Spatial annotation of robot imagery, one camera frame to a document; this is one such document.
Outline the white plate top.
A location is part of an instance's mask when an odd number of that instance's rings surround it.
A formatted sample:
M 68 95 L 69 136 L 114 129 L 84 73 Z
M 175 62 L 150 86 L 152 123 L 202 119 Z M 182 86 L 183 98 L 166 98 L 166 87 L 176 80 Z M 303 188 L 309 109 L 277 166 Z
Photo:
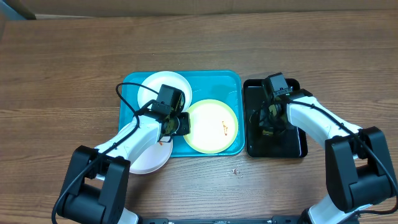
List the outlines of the white plate top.
M 160 88 L 163 84 L 172 86 L 184 92 L 185 103 L 182 111 L 186 112 L 192 102 L 192 88 L 187 79 L 176 72 L 162 71 L 150 75 L 142 82 L 143 86 L 149 87 L 158 93 L 160 93 Z M 137 102 L 140 108 L 149 100 L 155 100 L 156 98 L 157 95 L 154 92 L 143 87 L 139 88 L 137 93 Z

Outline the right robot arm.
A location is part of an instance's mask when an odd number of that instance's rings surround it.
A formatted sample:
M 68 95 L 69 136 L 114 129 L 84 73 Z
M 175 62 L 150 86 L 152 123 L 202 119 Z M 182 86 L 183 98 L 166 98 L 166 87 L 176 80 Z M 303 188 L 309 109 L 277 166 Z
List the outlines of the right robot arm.
M 397 211 L 370 210 L 397 197 L 397 179 L 384 133 L 360 128 L 322 106 L 306 90 L 280 88 L 266 93 L 252 123 L 272 137 L 299 128 L 325 150 L 327 195 L 304 210 L 298 223 L 355 222 L 362 214 L 389 215 Z

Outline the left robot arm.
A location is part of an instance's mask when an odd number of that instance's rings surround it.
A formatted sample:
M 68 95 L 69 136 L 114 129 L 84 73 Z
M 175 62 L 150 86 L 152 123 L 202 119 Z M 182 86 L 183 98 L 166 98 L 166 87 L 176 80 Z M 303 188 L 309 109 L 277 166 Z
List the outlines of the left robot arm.
M 146 111 L 109 141 L 95 148 L 79 146 L 53 206 L 52 222 L 61 216 L 78 223 L 142 223 L 139 215 L 124 206 L 131 164 L 164 136 L 189 132 L 187 112 L 160 116 Z

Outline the green yellow sponge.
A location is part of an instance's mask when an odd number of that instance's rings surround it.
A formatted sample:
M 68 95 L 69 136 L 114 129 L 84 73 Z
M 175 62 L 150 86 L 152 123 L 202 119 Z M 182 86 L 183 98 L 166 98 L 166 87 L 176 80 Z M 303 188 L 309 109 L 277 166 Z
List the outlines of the green yellow sponge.
M 259 126 L 266 135 L 278 135 L 284 129 L 284 123 L 279 117 L 279 110 L 275 105 L 261 110 Z

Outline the pinkish white plate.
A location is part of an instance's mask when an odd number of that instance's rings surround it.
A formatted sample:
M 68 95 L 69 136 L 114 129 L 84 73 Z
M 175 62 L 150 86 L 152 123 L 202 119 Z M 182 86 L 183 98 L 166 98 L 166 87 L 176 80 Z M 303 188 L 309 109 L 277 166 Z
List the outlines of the pinkish white plate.
M 138 129 L 119 146 L 131 162 L 130 173 L 149 174 L 160 169 L 170 158 L 173 141 L 160 136 L 160 123 L 141 121 Z

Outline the yellow green rimmed plate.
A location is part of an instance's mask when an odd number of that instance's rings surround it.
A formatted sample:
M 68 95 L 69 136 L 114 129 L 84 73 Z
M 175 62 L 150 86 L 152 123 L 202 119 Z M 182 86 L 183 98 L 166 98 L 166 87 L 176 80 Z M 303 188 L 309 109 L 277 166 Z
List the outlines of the yellow green rimmed plate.
M 232 146 L 238 135 L 238 118 L 222 101 L 201 100 L 192 104 L 187 113 L 190 133 L 183 138 L 186 143 L 204 154 L 216 154 Z

